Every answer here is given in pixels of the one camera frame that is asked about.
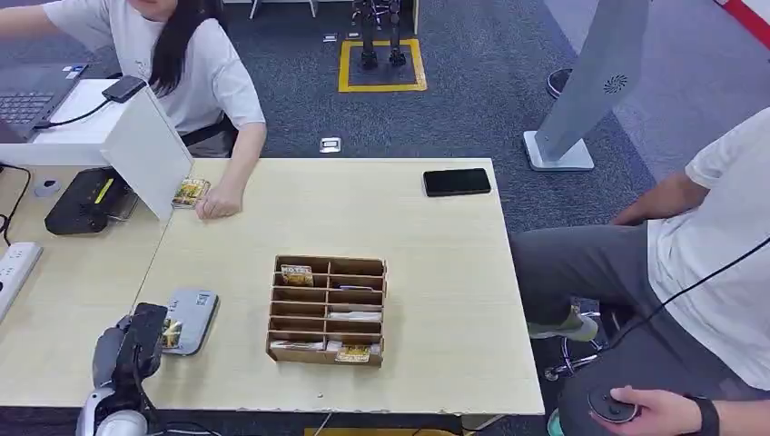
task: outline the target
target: power strip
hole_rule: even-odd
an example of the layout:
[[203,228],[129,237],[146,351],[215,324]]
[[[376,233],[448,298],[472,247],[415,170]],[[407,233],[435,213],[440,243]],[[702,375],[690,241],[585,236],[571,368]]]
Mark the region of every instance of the power strip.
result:
[[37,243],[14,243],[0,259],[0,322],[24,286],[43,248]]

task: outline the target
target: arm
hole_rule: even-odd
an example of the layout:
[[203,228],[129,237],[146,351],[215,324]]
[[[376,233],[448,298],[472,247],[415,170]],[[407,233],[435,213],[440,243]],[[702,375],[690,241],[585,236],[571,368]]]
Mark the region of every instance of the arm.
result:
[[212,89],[220,107],[239,130],[220,184],[196,206],[201,219],[220,218],[241,211],[243,191],[262,152],[267,129],[252,78],[219,23],[213,19],[201,23],[191,44],[212,71]]
[[201,219],[222,218],[241,211],[243,191],[260,158],[266,137],[265,123],[248,123],[238,132],[232,158],[222,179],[195,206]]
[[770,401],[715,401],[720,436],[759,436],[770,429]]
[[[676,435],[700,431],[702,418],[694,401],[668,391],[613,389],[618,401],[637,404],[642,412],[631,422],[611,424],[592,416],[620,436]],[[770,428],[770,401],[714,401],[720,436],[763,436]]]
[[0,9],[0,40],[48,35],[57,30],[41,5]]
[[764,146],[770,136],[770,108],[755,114],[700,151],[684,173],[665,179],[621,212],[613,224],[637,225],[670,218],[699,206],[735,159]]
[[693,182],[685,173],[676,173],[639,197],[612,220],[612,223],[638,225],[646,220],[670,218],[699,206],[708,191]]

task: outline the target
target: woman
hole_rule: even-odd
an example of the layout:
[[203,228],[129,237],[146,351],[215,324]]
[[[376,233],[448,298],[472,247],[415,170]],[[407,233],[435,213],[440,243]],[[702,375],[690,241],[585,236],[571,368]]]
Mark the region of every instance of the woman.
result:
[[238,129],[219,184],[196,207],[201,219],[233,215],[264,146],[254,85],[219,23],[220,0],[61,0],[0,9],[0,39],[63,31],[91,50],[114,45],[123,74],[152,87],[180,134],[221,121]]

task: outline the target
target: speaker grille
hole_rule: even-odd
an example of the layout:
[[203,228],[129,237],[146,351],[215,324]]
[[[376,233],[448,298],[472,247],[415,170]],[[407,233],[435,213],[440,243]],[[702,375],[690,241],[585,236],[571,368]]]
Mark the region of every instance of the speaker grille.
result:
[[614,75],[604,83],[605,94],[617,94],[623,91],[628,84],[628,77],[624,74]]

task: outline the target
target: black smartwatch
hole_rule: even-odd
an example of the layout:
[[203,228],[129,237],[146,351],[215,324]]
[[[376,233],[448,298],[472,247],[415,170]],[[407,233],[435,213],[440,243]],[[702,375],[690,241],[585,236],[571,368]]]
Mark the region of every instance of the black smartwatch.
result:
[[687,433],[686,436],[719,436],[719,413],[716,412],[714,402],[693,395],[685,395],[685,398],[696,402],[701,416],[700,431]]

